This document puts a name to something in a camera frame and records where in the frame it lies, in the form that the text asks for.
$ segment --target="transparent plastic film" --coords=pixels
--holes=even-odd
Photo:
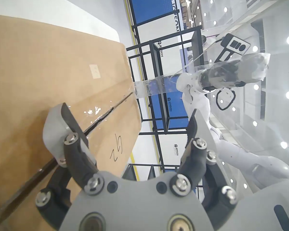
[[[156,94],[177,91],[176,82],[180,75],[186,75],[186,85],[202,88],[239,87],[243,83],[263,80],[268,70],[270,54],[247,54],[240,59],[194,67],[195,73],[176,73],[158,76],[150,80],[135,82],[136,97],[144,98]]]
[[[203,71],[211,66],[210,64],[196,66],[195,71]],[[177,91],[176,81],[181,74],[158,76],[153,79],[134,82],[136,97],[140,99],[156,94]]]

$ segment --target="black circle marking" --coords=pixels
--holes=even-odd
[[[159,182],[156,184],[156,190],[160,194],[165,194],[167,191],[167,185],[164,182]]]
[[[115,181],[111,181],[108,185],[107,185],[107,190],[109,193],[115,193],[118,189],[118,184]]]
[[[245,48],[246,48],[246,45],[243,44],[243,45],[241,45],[241,46],[239,47],[239,51],[242,52]]]

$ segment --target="white label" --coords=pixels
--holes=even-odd
[[[99,73],[99,69],[97,67],[97,64],[90,64],[90,70],[91,70],[91,74],[93,79],[96,78],[101,78],[101,74]]]

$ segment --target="white wall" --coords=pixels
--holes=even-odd
[[[53,24],[119,42],[116,30],[67,0],[0,0],[0,15]]]
[[[185,151],[187,134],[160,135],[161,151],[165,165],[180,165]]]

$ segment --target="metal screw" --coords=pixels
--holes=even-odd
[[[77,133],[70,133],[65,138],[64,144],[69,145],[74,143],[76,140],[78,140],[78,134]]]
[[[196,138],[193,141],[194,146],[200,149],[206,149],[206,141],[202,138]]]
[[[230,204],[235,205],[238,202],[237,193],[230,186],[222,187],[222,193],[229,199]]]
[[[208,151],[208,158],[211,160],[216,159],[216,153],[213,151]]]
[[[88,186],[90,187],[90,189],[95,189],[98,183],[99,183],[99,180],[96,178],[93,178],[88,181]]]
[[[65,164],[66,164],[65,158],[59,159],[59,165],[65,165]]]
[[[177,195],[184,197],[191,191],[191,184],[188,180],[188,178],[185,175],[182,174],[176,174],[171,179],[171,191]]]
[[[75,135],[74,134],[69,134],[65,141],[69,142],[69,143],[72,143],[73,141],[75,140]]]
[[[184,179],[179,178],[176,181],[176,187],[181,191],[185,191],[187,189],[187,182]]]
[[[51,198],[50,191],[48,191],[47,193],[39,192],[35,198],[35,204],[38,207],[45,206],[49,202],[50,198]]]
[[[90,196],[97,195],[104,188],[104,178],[96,173],[90,178],[84,187],[85,193]]]
[[[234,190],[228,190],[226,193],[226,196],[230,199],[230,200],[236,200],[237,198],[237,194]]]

